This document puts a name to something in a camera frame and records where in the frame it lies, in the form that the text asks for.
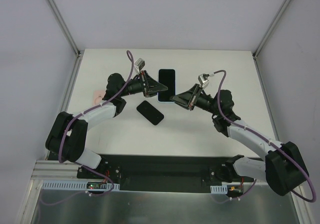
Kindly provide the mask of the phone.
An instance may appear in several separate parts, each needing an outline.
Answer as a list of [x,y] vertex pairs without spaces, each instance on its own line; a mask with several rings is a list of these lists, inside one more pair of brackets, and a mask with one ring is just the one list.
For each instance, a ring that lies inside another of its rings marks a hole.
[[176,95],[176,71],[174,69],[160,69],[158,82],[166,86],[167,90],[159,92],[157,100],[160,103],[172,103],[171,97]]

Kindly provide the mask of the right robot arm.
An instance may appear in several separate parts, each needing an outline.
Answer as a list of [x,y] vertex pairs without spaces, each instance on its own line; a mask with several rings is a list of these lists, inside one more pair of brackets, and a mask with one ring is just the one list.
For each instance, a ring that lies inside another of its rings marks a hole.
[[250,177],[267,182],[280,196],[309,180],[299,148],[292,142],[274,141],[248,126],[233,112],[234,102],[229,90],[222,89],[212,97],[195,84],[191,89],[171,96],[170,100],[189,111],[200,108],[211,113],[219,133],[240,142],[260,158],[236,155],[215,170],[217,179],[231,183],[241,177]]

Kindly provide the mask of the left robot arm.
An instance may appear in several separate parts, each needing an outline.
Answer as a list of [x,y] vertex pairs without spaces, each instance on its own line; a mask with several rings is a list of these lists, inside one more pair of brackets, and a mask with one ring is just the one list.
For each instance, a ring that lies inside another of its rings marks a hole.
[[62,111],[57,115],[45,147],[56,154],[60,162],[86,166],[90,175],[102,178],[108,169],[107,160],[85,147],[87,132],[118,116],[125,108],[125,96],[142,93],[145,98],[151,98],[167,90],[167,86],[150,77],[145,70],[129,81],[119,73],[113,73],[107,79],[105,95],[99,104],[78,114]]

